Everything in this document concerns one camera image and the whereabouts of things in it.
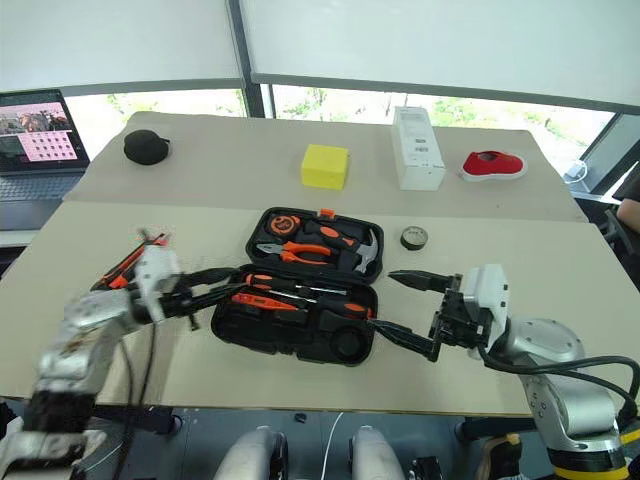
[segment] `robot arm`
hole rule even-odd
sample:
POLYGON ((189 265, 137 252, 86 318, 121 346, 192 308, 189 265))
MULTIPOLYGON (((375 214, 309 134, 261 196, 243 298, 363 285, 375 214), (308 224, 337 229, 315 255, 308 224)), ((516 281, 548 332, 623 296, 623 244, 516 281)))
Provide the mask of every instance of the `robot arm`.
MULTIPOLYGON (((500 265, 472 269, 462 291, 460 275, 404 270, 389 276, 412 288, 441 292, 444 298, 429 338, 373 320, 379 333, 434 362, 445 343, 469 349, 471 357, 481 358, 489 368, 519 374, 557 476, 603 472, 606 478, 627 478, 615 405, 607 389, 584 381, 593 377, 581 368, 585 351, 580 338, 555 320, 508 318, 509 284, 500 265), (576 361, 577 365, 566 363, 576 361)), ((623 357, 610 357, 606 363, 625 363, 634 369, 631 394, 618 418, 635 417, 637 406, 629 397, 637 394, 640 367, 623 357)))
POLYGON ((71 465, 84 453, 83 432, 118 342, 145 324, 172 316, 188 316, 197 327, 196 311, 215 305, 243 284, 195 297, 191 287, 216 283, 232 271, 183 274, 174 252, 147 246, 135 282, 127 289, 92 291, 65 307, 58 337, 42 356, 23 431, 0 443, 0 479, 24 478, 24 470, 36 479, 42 469, 47 478, 71 478, 71 465))

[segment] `laptop screen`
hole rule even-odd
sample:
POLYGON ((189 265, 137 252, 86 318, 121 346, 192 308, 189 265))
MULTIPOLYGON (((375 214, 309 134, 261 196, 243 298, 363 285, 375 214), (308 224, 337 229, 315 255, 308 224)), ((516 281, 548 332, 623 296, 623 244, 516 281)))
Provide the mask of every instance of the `laptop screen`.
POLYGON ((60 90, 0 93, 0 173, 88 164, 60 90))

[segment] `black round object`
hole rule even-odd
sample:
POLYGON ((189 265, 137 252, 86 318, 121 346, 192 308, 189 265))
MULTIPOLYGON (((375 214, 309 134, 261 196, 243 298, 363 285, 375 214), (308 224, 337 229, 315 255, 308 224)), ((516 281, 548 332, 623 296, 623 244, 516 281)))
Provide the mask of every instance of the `black round object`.
POLYGON ((343 362, 356 362, 367 351, 367 339, 355 328, 344 327, 331 335, 331 351, 343 362))
POLYGON ((402 231, 400 243, 407 250, 420 250, 427 244, 428 239, 429 235, 424 228, 411 226, 402 231))
POLYGON ((136 130, 124 137, 124 154, 140 165, 155 165, 169 154, 169 140, 151 130, 136 130))

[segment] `white roller shade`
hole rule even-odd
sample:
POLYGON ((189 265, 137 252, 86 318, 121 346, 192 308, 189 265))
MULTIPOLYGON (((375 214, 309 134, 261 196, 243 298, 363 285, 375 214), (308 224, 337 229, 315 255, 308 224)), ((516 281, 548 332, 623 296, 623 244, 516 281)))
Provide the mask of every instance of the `white roller shade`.
POLYGON ((638 0, 243 0, 252 72, 640 106, 638 0))
POLYGON ((238 77, 225 0, 0 0, 0 91, 238 77))

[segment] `tool case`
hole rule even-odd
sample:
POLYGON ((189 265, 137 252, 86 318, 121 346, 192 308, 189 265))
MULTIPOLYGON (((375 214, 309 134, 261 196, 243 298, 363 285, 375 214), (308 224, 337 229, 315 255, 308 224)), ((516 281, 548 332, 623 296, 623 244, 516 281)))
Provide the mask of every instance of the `tool case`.
POLYGON ((259 352, 358 365, 373 342, 374 330, 366 318, 377 314, 378 298, 370 284, 382 271, 383 249, 382 228, 374 223, 330 210, 270 208, 246 244, 253 263, 239 267, 229 281, 271 277, 277 279, 278 288, 260 284, 264 280, 248 285, 240 296, 218 305, 211 330, 226 342, 259 352), (320 246, 324 251, 286 250, 291 243, 320 246), (286 310, 270 309, 282 308, 282 303, 288 305, 286 310))

